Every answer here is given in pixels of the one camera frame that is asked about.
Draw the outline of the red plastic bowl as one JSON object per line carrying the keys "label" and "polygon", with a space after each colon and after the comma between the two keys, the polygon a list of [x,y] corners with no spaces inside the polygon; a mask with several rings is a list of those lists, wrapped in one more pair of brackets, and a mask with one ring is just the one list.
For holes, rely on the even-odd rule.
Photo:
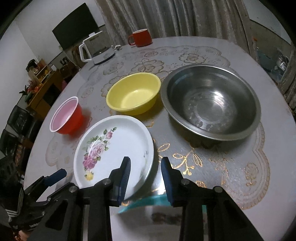
{"label": "red plastic bowl", "polygon": [[82,126],[83,121],[84,116],[79,99],[72,96],[66,99],[55,111],[49,129],[52,133],[72,135]]}

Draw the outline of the large steel bowl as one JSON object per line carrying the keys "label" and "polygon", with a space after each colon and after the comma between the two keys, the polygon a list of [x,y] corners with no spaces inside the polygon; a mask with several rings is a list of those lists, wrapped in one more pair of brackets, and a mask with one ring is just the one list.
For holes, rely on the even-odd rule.
{"label": "large steel bowl", "polygon": [[190,132],[217,141],[250,136],[261,118],[259,99],[237,74],[209,64],[171,72],[160,90],[164,108]]}

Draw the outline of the white glass kettle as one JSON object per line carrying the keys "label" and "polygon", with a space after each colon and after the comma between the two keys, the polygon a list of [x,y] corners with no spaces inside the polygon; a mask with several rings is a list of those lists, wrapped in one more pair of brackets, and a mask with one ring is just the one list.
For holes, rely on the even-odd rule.
{"label": "white glass kettle", "polygon": [[82,62],[101,64],[115,55],[110,38],[105,31],[91,33],[79,46],[79,54]]}

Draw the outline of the black chair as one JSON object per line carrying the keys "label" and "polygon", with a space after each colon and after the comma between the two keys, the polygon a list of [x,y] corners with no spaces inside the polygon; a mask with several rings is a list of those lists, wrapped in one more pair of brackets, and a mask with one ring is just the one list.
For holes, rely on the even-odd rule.
{"label": "black chair", "polygon": [[17,160],[28,159],[43,121],[14,106],[1,134],[1,152]]}

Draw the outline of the yellow bowl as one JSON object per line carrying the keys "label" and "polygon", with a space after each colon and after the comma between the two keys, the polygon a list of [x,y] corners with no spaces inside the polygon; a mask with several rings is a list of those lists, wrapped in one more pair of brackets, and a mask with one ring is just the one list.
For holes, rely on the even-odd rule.
{"label": "yellow bowl", "polygon": [[126,115],[140,115],[156,103],[161,80],[152,73],[135,73],[116,82],[108,91],[109,108]]}

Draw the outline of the white floral plate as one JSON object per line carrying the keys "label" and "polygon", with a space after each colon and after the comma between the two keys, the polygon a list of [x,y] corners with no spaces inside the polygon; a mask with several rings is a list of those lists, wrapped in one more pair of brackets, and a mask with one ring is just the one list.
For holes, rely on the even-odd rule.
{"label": "white floral plate", "polygon": [[154,162],[154,143],[146,126],[136,118],[114,115],[94,124],[81,138],[74,155],[74,176],[79,188],[94,186],[131,161],[125,193],[128,199],[145,183]]}

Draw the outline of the red mug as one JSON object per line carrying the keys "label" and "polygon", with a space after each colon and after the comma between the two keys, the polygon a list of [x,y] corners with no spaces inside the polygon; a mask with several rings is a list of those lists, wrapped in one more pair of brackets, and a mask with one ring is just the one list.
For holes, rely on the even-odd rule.
{"label": "red mug", "polygon": [[152,44],[152,38],[148,29],[134,31],[128,37],[128,44],[130,46],[136,45],[137,47],[144,47]]}

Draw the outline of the black wall television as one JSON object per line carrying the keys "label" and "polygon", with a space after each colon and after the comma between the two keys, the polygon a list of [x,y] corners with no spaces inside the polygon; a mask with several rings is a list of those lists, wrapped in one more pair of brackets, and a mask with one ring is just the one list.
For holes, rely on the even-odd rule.
{"label": "black wall television", "polygon": [[86,3],[83,3],[66,18],[64,18],[53,30],[55,38],[63,50],[69,49],[90,33],[99,29]]}

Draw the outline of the lace floral table mat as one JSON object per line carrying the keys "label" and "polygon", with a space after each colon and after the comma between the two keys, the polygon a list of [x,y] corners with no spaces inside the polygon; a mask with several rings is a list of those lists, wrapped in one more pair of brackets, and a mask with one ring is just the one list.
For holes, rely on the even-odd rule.
{"label": "lace floral table mat", "polygon": [[[205,63],[231,70],[222,52],[207,46],[177,46],[132,49],[95,68],[77,92],[86,115],[86,124],[75,137],[55,134],[45,153],[49,166],[64,168],[73,175],[75,150],[83,134],[96,122],[115,115],[106,105],[110,88],[127,75],[148,72],[165,79],[177,68]],[[257,205],[270,182],[269,161],[263,151],[265,131],[259,125],[248,138],[235,142],[209,140],[191,133],[174,121],[160,98],[138,119],[154,141],[155,157],[167,156],[179,169],[202,187],[222,185],[242,209]]]}

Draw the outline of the wooden shelf cabinet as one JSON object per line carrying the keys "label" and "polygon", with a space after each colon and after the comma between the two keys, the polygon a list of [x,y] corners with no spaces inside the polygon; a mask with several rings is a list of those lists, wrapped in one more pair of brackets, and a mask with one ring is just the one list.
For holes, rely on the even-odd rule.
{"label": "wooden shelf cabinet", "polygon": [[78,68],[65,57],[60,69],[54,70],[54,66],[46,64],[43,59],[39,62],[32,59],[26,70],[29,75],[29,85],[21,92],[26,96],[26,110],[37,118],[44,119],[59,95],[76,75]]}

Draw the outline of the beige curtain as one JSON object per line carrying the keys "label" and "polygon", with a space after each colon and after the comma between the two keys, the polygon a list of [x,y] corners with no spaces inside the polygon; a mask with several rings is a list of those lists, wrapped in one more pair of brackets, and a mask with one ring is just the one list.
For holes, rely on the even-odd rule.
{"label": "beige curtain", "polygon": [[251,42],[250,20],[243,1],[97,1],[115,44],[148,29],[152,38],[201,36],[234,42],[245,51]]}

